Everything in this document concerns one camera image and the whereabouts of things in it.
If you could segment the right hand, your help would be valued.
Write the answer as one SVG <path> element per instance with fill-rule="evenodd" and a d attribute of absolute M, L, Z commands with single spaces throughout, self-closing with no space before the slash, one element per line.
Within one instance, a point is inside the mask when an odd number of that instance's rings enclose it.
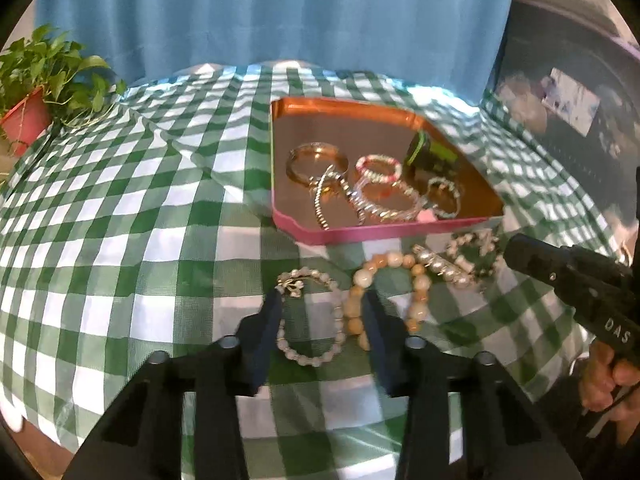
<path fill-rule="evenodd" d="M 612 364 L 615 352 L 602 341 L 595 340 L 589 348 L 588 363 L 578 385 L 582 407 L 602 412 L 614 402 L 616 387 L 633 387 L 639 383 L 639 370 L 626 360 Z M 610 411 L 616 425 L 616 444 L 625 446 L 639 425 L 639 390 Z"/>

